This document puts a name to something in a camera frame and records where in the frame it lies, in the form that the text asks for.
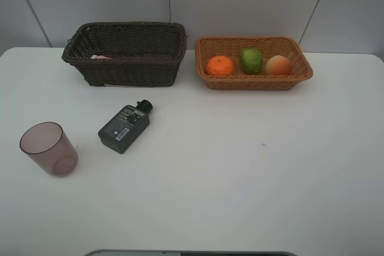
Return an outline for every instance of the pink translucent cup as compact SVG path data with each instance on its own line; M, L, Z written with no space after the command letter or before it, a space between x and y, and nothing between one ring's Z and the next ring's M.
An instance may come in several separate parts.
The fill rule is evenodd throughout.
M46 173L64 176L77 164L74 150L61 126L54 122L37 124L27 130L20 139L20 148Z

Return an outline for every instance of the orange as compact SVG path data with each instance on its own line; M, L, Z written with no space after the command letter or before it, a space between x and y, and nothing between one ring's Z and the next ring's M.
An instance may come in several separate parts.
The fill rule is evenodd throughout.
M232 75L235 66L227 56L214 56L206 65L206 72L212 76L228 76Z

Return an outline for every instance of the green fruit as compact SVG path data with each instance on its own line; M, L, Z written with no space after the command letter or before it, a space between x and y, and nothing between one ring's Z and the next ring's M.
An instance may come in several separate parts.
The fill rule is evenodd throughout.
M258 73L262 69L263 56L256 48L244 48L241 52L241 69L247 74Z

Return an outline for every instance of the orange wicker basket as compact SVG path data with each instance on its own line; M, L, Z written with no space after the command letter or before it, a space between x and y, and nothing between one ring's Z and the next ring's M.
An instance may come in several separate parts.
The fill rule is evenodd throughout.
M263 55L261 72L248 75L240 69L240 54L243 48L255 47ZM211 89L219 90L289 90L301 81L310 79L312 68L302 54L297 43L289 37L201 37L195 46L196 68L198 75ZM231 58L235 72L231 76L210 76L206 73L206 64L217 55ZM266 62L275 55L282 55L292 63L289 76L265 75Z

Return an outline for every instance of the tabletop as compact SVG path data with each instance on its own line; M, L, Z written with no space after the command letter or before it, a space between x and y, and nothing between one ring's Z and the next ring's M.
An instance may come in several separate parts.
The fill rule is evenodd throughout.
M187 51L172 87L91 87L62 49L0 58L0 255L105 249L384 254L384 63L306 53L291 91L214 91ZM153 103L120 155L97 132L123 106ZM19 149L62 125L75 171L45 174Z

